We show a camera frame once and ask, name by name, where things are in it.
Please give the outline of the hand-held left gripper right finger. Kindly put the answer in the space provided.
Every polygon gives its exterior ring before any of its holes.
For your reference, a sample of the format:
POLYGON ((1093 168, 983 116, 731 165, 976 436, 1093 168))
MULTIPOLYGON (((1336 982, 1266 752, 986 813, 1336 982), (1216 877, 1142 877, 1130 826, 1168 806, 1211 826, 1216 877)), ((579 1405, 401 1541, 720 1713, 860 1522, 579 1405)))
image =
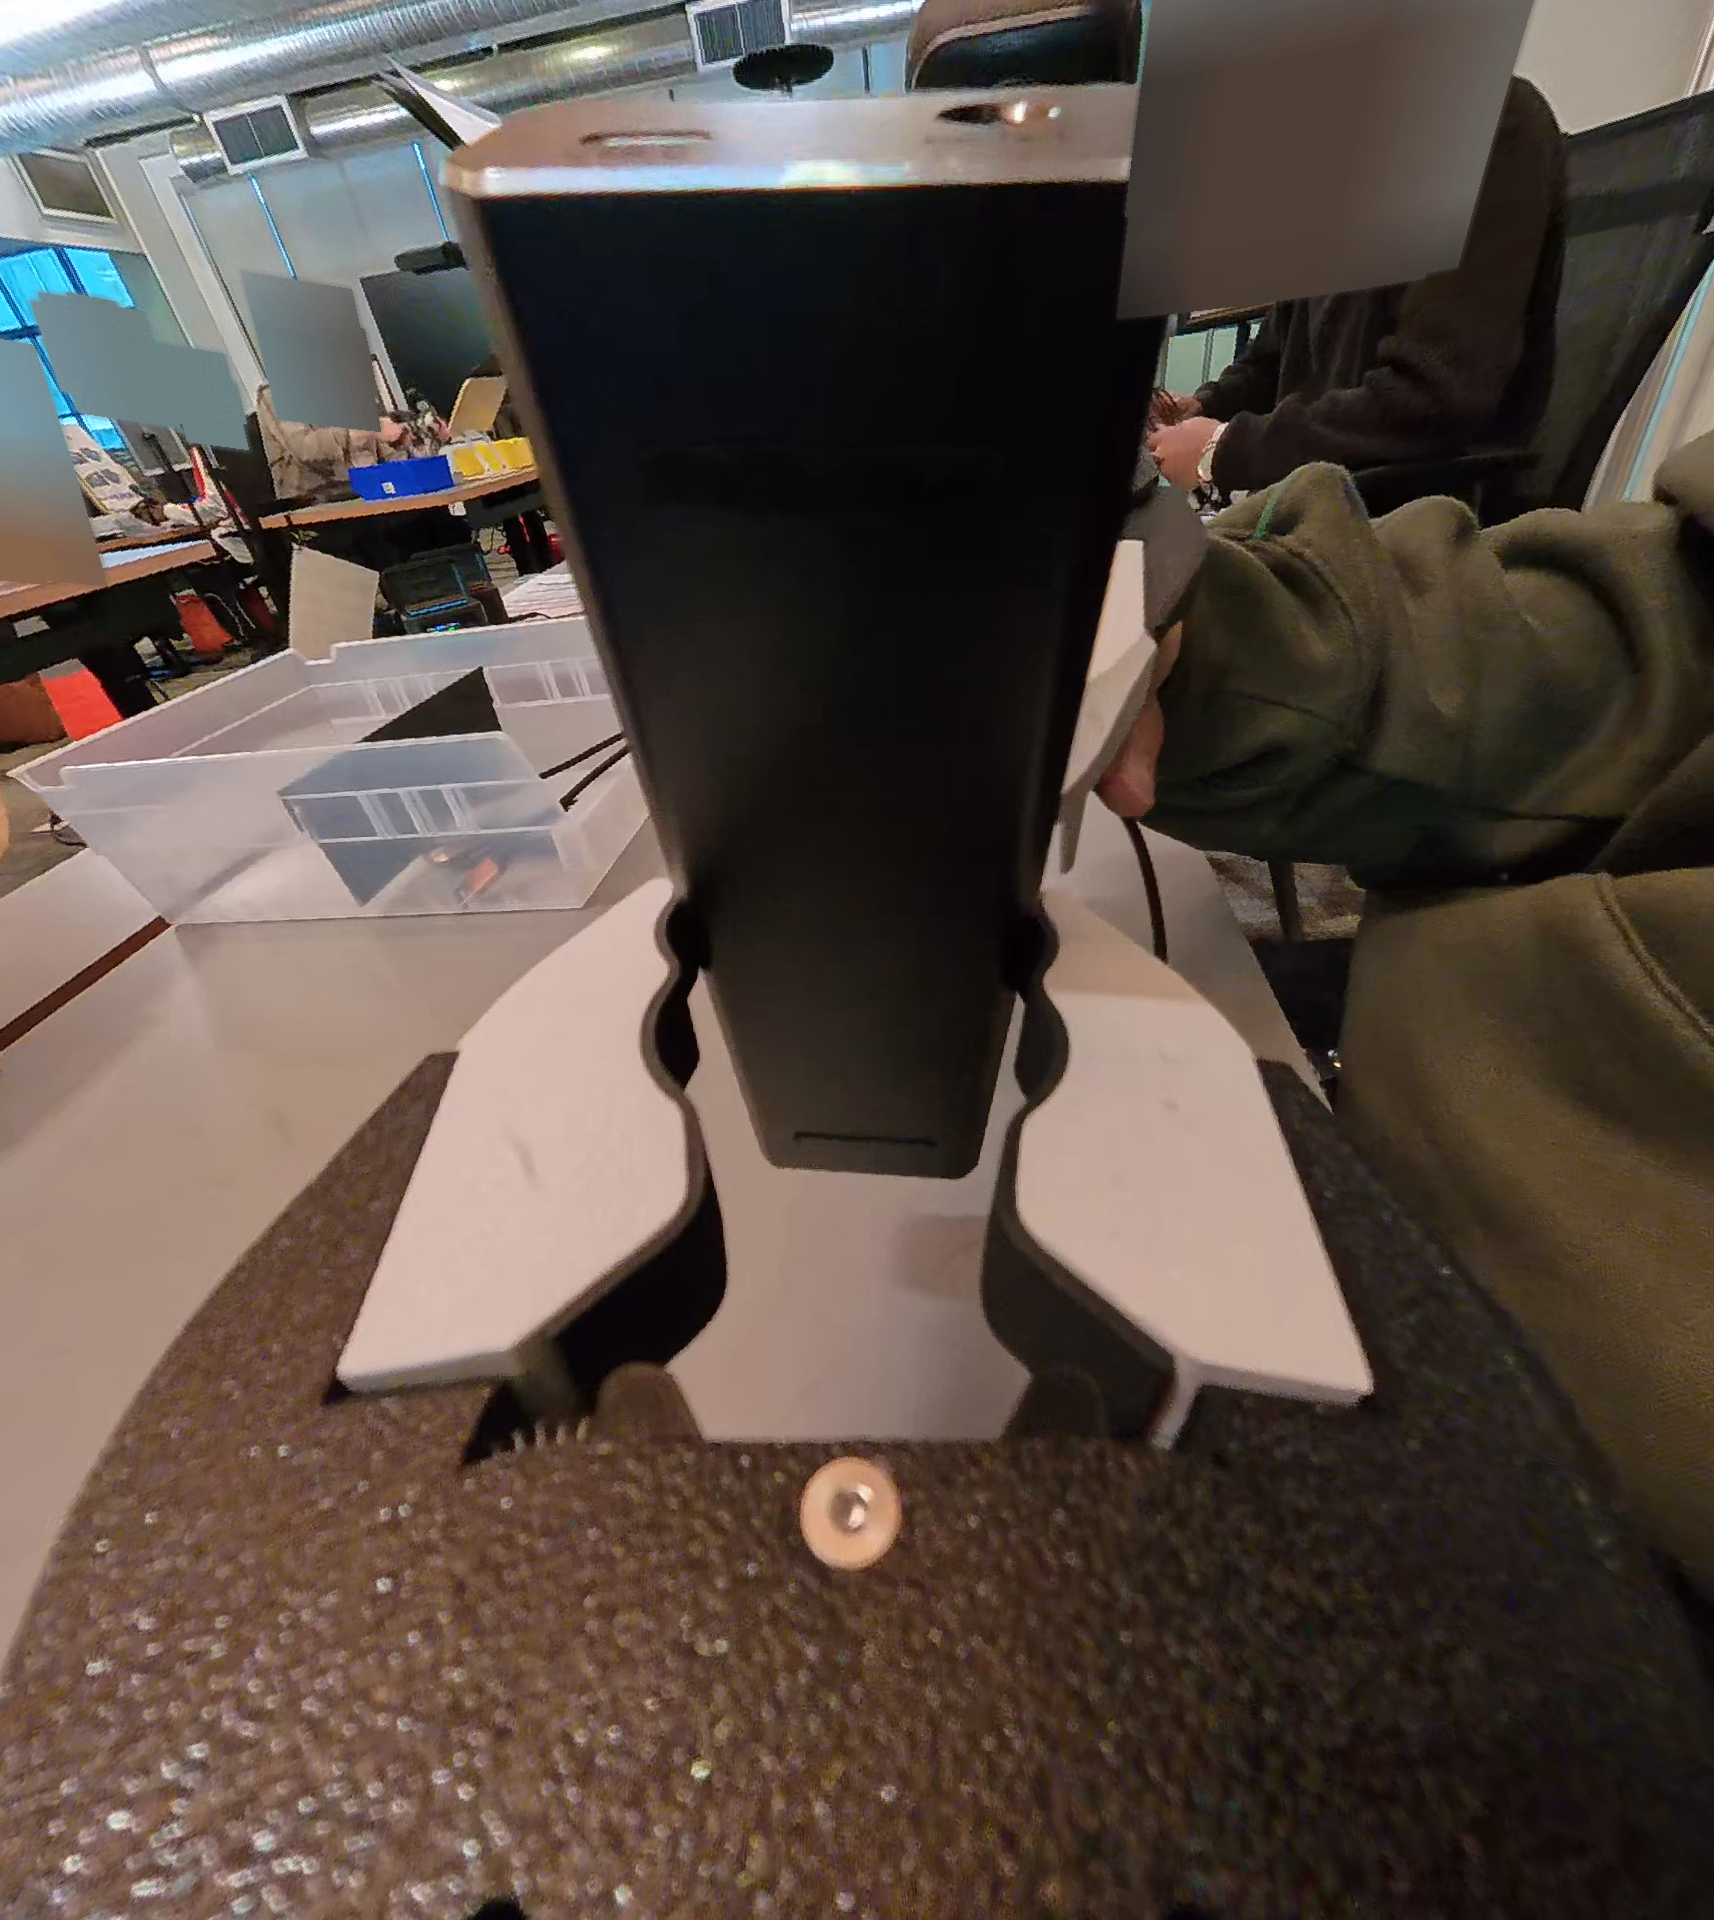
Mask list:
POLYGON ((987 1330, 1097 1436, 1173 1443, 1206 1392, 1329 1407, 1372 1365, 1249 1044, 1077 894, 1037 904, 987 1330))

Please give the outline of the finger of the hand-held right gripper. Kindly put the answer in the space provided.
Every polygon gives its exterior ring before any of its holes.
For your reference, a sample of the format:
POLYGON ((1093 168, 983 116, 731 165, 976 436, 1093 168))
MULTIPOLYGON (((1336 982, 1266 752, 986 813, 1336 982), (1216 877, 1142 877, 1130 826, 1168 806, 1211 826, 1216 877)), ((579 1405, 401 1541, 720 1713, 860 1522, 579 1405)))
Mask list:
POLYGON ((1069 737, 1056 812, 1056 874, 1076 863, 1084 813, 1144 712, 1159 672, 1159 643, 1148 624, 1148 563, 1139 539, 1118 539, 1084 690, 1069 737))

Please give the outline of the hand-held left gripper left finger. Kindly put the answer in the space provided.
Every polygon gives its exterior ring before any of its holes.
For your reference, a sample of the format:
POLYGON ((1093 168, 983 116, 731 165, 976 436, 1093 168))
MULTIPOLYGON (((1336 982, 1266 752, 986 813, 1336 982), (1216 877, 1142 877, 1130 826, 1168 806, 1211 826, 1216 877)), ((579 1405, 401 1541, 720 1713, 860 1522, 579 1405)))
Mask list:
POLYGON ((489 1379, 590 1400, 716 1315, 686 933, 676 887, 641 882, 464 1036, 335 1360, 345 1392, 489 1379))

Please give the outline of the black USB hub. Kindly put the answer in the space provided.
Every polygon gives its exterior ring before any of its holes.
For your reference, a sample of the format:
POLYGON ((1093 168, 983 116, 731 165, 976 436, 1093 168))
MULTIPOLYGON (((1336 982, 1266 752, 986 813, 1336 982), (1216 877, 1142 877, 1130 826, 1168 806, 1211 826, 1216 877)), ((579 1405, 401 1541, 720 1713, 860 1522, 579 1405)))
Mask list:
POLYGON ((1134 116, 623 96, 444 157, 776 1166, 980 1159, 1157 357, 1134 116))

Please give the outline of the large clear plastic bin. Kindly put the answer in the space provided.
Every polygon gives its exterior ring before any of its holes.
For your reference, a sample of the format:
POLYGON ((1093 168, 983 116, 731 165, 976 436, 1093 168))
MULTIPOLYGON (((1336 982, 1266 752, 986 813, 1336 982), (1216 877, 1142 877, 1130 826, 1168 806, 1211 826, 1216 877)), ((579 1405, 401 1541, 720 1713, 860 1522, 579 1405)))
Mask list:
POLYGON ((585 906, 645 798, 581 617, 279 652, 28 761, 21 784, 176 926, 511 914, 585 906), (507 857, 467 909, 389 887, 356 908, 279 785, 365 741, 505 734, 560 796, 553 848, 507 857))

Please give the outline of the person's right forearm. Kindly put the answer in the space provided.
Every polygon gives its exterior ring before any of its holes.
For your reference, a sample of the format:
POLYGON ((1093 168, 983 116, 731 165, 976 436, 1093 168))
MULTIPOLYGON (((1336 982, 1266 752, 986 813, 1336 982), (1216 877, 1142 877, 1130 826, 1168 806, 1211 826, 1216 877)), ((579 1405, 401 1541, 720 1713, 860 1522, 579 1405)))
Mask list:
POLYGON ((1382 891, 1714 865, 1714 429, 1646 500, 1479 529, 1308 465, 1178 608, 1142 817, 1382 891))

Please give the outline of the grey desk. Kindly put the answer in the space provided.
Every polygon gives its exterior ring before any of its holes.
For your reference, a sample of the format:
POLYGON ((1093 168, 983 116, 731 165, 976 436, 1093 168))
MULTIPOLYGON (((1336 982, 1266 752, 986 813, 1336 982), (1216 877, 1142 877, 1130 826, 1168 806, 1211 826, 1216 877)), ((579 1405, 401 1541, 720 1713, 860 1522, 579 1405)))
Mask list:
POLYGON ((9 890, 0 897, 0 1047, 167 929, 98 851, 9 890))
MULTIPOLYGON (((0 1047, 0 1672, 109 1431, 247 1246, 427 1055, 657 871, 577 914, 164 929, 0 1047)), ((708 1431, 978 1436, 1019 1369, 978 1311, 993 1154, 955 1181, 784 1169, 708 998, 692 1079, 727 1246, 676 1362, 708 1431)))

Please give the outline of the person's right hand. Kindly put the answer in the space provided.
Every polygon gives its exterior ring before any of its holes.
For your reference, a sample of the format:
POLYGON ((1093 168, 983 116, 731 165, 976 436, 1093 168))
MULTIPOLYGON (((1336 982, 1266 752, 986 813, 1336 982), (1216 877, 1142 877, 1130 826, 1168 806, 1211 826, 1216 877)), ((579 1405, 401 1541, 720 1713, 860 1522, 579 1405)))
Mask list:
POLYGON ((1159 637, 1150 666, 1142 700, 1131 713, 1128 732, 1106 761, 1093 796, 1125 824, 1142 824, 1157 799, 1157 766, 1166 741, 1163 687, 1173 672, 1183 642, 1183 621, 1173 621, 1159 637))

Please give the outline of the white air vent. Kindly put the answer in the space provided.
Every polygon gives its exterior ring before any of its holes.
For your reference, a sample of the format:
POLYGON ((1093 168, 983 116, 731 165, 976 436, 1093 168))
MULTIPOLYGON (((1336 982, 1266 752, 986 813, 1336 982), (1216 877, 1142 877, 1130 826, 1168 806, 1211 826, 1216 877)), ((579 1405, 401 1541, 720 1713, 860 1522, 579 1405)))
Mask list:
POLYGON ((695 70, 718 73, 789 43, 789 4, 779 0, 684 4, 695 70))
POLYGON ((271 93, 201 116, 228 175, 297 164, 309 156, 299 113, 285 93, 271 93))

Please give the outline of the small clear organizer tray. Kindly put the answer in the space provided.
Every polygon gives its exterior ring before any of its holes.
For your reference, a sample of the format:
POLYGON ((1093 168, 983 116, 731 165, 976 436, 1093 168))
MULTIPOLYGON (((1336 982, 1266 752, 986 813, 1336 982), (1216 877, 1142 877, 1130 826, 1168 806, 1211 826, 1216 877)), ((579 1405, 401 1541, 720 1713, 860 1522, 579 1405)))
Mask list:
POLYGON ((560 794, 505 732, 368 739, 323 757, 275 791, 356 908, 403 887, 429 909, 459 901, 480 861, 553 850, 560 794))

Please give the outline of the black tool case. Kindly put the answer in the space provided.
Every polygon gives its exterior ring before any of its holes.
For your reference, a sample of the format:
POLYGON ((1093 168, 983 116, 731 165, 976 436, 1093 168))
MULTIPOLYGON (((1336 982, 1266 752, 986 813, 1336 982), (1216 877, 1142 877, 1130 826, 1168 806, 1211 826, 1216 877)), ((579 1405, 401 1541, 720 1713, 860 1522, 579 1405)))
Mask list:
POLYGON ((421 550, 381 573, 381 593, 403 633, 503 626, 507 610, 472 543, 421 550))

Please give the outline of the grey board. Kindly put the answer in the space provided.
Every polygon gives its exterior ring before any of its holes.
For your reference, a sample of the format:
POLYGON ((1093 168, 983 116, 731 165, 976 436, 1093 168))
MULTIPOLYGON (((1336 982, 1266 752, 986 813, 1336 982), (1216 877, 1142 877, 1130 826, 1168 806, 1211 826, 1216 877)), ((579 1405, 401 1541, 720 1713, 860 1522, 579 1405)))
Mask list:
POLYGON ((299 659, 327 659, 375 635, 381 573, 314 543, 289 551, 288 645, 299 659))

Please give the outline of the black computer monitor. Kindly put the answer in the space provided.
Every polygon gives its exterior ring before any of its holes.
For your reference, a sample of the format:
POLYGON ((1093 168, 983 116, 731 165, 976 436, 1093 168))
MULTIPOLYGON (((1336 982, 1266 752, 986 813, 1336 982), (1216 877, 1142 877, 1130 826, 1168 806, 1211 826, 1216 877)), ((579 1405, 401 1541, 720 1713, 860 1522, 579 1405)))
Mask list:
POLYGON ((449 416, 474 374, 496 366, 486 307, 465 267, 368 274, 360 289, 398 383, 440 416, 449 416))

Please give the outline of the wooden edge office table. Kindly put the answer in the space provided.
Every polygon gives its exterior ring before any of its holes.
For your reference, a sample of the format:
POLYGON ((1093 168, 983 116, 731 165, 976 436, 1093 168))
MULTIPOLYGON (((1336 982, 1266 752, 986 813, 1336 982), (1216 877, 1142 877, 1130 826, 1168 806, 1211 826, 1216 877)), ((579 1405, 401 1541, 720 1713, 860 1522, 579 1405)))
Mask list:
POLYGON ((92 584, 0 587, 0 685, 78 661, 120 718, 150 712, 157 695, 135 645, 178 633, 173 592, 226 560, 211 539, 173 539, 112 553, 92 584))
POLYGON ((260 528, 268 535, 374 571, 457 545, 477 550, 488 532, 503 535, 517 575, 548 570, 557 560, 544 487, 533 467, 465 478, 440 491, 385 498, 358 493, 282 505, 260 517, 260 528))

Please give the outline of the silver ventilation duct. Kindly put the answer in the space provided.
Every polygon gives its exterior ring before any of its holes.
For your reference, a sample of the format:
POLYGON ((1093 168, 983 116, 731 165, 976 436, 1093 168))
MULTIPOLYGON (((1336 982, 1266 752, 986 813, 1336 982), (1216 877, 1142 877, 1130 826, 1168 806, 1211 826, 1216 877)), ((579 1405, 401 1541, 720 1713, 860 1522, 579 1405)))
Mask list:
POLYGON ((0 157, 639 18, 626 1, 0 4, 0 157))

